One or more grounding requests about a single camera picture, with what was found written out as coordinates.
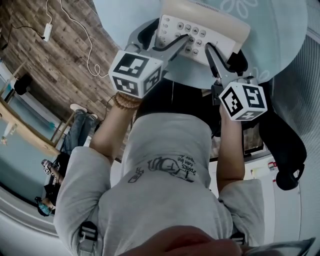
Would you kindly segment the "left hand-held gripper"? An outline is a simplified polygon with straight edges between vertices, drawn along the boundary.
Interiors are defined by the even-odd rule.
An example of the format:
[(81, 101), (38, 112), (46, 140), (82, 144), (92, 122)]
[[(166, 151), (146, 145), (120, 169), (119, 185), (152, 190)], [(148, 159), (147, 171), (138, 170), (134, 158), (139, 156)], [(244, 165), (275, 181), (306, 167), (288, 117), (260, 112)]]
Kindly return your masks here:
[(125, 49), (116, 54), (108, 75), (117, 92), (143, 98), (164, 78), (168, 62), (188, 43), (189, 35), (183, 34), (164, 48), (147, 50), (159, 21), (152, 19), (136, 28), (129, 35)]

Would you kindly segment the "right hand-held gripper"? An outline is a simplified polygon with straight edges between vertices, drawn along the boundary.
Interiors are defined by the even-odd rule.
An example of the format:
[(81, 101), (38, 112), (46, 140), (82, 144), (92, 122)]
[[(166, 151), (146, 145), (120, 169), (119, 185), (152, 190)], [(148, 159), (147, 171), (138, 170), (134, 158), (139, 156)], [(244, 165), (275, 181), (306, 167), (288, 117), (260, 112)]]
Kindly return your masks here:
[(242, 50), (233, 52), (225, 64), (216, 47), (208, 42), (205, 55), (216, 78), (211, 86), (214, 106), (222, 105), (229, 118), (237, 122), (252, 121), (268, 110), (264, 90), (254, 76), (239, 77), (228, 85), (222, 85), (220, 79), (231, 78), (232, 73), (243, 75), (248, 69), (248, 61)]

